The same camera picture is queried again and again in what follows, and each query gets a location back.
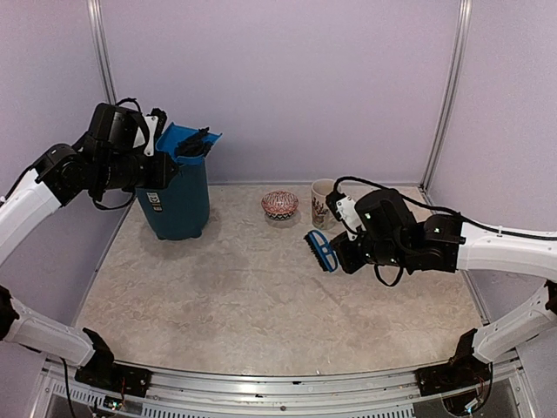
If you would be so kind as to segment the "blue hand brush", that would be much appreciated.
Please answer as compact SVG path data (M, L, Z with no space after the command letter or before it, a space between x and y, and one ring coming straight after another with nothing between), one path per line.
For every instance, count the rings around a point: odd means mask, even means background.
M338 258L321 231L309 231L304 240L324 272L334 273L339 268Z

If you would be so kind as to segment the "blue plastic dustpan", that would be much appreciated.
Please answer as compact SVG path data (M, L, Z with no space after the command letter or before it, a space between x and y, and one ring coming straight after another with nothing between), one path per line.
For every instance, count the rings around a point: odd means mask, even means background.
M205 162L205 158L207 157L176 157L175 156L175 148L179 142L184 140L185 138L194 134L198 129L193 129L181 125L175 125L171 123L162 136L158 139L155 149L158 152L167 152L169 153L174 161L178 165L201 165ZM218 140L222 137L222 134L214 134L209 131L209 135L204 139L205 142L211 142L212 147L218 142Z

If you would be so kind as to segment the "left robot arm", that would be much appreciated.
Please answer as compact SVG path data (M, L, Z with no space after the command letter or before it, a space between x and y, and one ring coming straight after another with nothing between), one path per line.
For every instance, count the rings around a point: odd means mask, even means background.
M87 192L94 206L109 190L134 195L138 188L162 190L178 172L166 152L156 150L166 123L158 108L144 115L138 101L98 104L90 126L73 145L56 144L29 165L1 198L1 259L7 260L45 219ZM106 388L122 369L102 337L41 315L1 289L1 339L53 354Z

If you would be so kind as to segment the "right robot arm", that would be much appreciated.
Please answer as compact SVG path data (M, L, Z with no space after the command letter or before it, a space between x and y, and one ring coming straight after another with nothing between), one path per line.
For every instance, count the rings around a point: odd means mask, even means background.
M490 270L542 278L534 295L493 323L460 337L445 368L446 380L462 387L508 350L556 326L556 234L486 226L452 209L435 206L417 221L412 199L374 185L353 200L335 185L325 202L344 232L331 242L345 273L365 265L416 271Z

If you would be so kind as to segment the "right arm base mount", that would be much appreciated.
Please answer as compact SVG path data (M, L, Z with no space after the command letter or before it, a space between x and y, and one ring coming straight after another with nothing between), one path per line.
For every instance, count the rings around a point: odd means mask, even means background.
M490 363L484 363L473 356L473 337L477 329L462 334L454 355L445 363L421 367L415 371L421 396L441 394L468 388L482 381L489 381L493 375Z

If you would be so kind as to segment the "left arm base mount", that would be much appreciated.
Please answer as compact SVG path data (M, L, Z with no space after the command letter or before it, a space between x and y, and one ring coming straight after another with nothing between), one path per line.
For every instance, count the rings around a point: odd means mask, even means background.
M90 338L94 353L84 366L77 368L75 380L94 388L145 398L152 372L115 362L114 354L98 333L88 328L83 331Z

